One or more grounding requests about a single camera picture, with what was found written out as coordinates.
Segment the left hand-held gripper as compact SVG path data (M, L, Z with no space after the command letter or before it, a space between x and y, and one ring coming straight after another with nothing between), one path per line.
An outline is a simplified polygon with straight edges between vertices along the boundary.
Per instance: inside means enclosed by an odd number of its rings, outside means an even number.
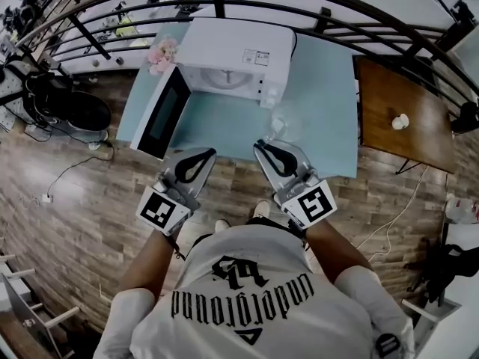
M172 236L200 207L196 197L216 163L216 150L192 148L164 163L164 174L153 187L145 188L136 216L164 236Z

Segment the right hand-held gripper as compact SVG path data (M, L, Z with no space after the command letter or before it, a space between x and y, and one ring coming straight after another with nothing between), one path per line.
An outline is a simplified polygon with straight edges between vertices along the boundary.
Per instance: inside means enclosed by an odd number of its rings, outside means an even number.
M262 141L253 146L257 161L276 191L273 199L280 210L301 230L306 230L336 212L338 207L325 179L310 166L303 151L285 141Z

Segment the clear glass cup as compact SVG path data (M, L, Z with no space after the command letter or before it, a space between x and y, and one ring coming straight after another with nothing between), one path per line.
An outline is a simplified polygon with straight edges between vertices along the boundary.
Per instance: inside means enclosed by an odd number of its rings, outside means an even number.
M283 105L275 107L270 116L266 140L294 143L302 136L302 117L296 107Z

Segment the white microwave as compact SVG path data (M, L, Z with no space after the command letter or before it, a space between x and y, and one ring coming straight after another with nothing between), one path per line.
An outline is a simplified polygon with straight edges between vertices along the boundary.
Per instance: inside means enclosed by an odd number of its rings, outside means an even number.
M294 33L238 19L196 18L178 43L132 137L132 149L164 159L169 147L212 147L248 159L268 110L287 86Z

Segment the person's right forearm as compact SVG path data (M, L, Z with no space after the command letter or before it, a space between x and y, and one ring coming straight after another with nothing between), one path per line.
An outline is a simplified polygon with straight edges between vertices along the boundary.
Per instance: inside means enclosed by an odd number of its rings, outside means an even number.
M309 227L305 241L311 247L325 276L334 283L345 270L361 266L372 271L370 263L326 219Z

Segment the person's left forearm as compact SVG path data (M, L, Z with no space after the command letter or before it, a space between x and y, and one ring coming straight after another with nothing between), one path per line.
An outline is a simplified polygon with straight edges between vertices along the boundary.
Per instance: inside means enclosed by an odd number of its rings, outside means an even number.
M159 231L153 231L120 280L118 292L146 289L157 301L174 254L174 248Z

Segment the person's black shorts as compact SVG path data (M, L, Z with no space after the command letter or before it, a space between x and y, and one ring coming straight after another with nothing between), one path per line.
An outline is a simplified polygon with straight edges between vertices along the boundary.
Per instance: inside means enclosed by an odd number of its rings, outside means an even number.
M271 221L269 220L268 218L251 218L250 220L248 220L246 222L246 225L263 225L263 226L268 226L268 227L274 227L276 229L280 229L280 230L284 230L286 232L288 232L289 234L295 236L296 238L298 239L305 239L305 234L306 234L306 230L302 230L300 228L298 228L294 223L293 221L289 220L288 221L288 226L285 227L277 222L274 222L274 221ZM208 234L204 234L202 236L199 236L195 242L193 243L190 251L197 245L199 244L201 241L203 241L204 239L208 238L209 236L212 236L213 234L212 233L208 233Z

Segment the light blue table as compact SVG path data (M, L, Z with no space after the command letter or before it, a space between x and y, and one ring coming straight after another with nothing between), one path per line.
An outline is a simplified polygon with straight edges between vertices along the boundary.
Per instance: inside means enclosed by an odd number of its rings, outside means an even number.
M131 143L159 75L141 70L132 86L116 138ZM355 177L358 158L358 117L351 54L341 46L294 33L290 72L277 106L296 107L302 117L302 136L291 144L299 147L321 177ZM270 109L261 134L269 128Z

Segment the black rounded machine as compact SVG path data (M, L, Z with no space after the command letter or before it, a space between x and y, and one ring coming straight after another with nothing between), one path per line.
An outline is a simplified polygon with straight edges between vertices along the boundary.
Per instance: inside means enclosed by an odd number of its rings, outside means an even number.
M78 89L70 78L52 73L31 75L23 87L23 108L42 125L67 123L75 129L99 132L111 123L108 104Z

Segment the pink flower bouquet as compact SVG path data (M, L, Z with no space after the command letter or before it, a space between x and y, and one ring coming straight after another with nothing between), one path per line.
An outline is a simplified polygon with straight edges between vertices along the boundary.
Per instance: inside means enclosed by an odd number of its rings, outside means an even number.
M147 55L150 74L159 75L174 66L177 52L178 43L173 37L164 37L159 43L152 45Z

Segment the brown wooden side table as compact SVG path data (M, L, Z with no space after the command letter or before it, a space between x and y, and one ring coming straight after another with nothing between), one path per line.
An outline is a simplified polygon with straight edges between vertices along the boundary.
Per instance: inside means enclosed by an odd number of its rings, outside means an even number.
M453 174L456 170L446 105L427 89L366 57L356 59L361 145ZM394 130L406 114L409 126Z

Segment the person's white printed t-shirt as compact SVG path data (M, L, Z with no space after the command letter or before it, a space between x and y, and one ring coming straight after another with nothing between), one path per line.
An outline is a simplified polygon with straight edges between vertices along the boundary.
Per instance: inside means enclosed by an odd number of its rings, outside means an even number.
M376 359L387 333L414 359L412 320L373 269L331 283L305 240L243 225L197 244L157 301L119 292L93 359Z

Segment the white plastic bag red print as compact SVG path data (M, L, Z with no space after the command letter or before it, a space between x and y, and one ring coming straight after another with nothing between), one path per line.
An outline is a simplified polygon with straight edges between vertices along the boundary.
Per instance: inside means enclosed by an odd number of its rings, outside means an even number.
M479 200L452 197L445 208L446 217L455 224L479 223Z

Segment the black backpack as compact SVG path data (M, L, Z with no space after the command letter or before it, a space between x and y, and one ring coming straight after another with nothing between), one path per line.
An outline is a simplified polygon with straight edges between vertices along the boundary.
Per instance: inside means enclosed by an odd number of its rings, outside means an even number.
M422 284L426 285L427 298L430 303L438 301L442 304L446 288L456 276L474 277L479 272L479 247L469 250L459 245L426 243L426 257L424 260L407 263L404 268L420 271L414 283L407 288L407 292L414 292Z

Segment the white wooden rack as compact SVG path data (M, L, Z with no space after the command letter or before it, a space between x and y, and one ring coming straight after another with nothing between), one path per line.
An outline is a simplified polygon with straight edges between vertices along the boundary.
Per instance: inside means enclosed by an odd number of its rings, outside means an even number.
M49 319L42 317L39 312L46 308L41 302L33 303L32 292L23 281L25 277L35 274L36 270L11 271L7 264L14 258L14 254L0 254L0 312L11 311L27 332L55 359L73 359L75 351L60 349L52 332L81 309L75 306L58 316Z

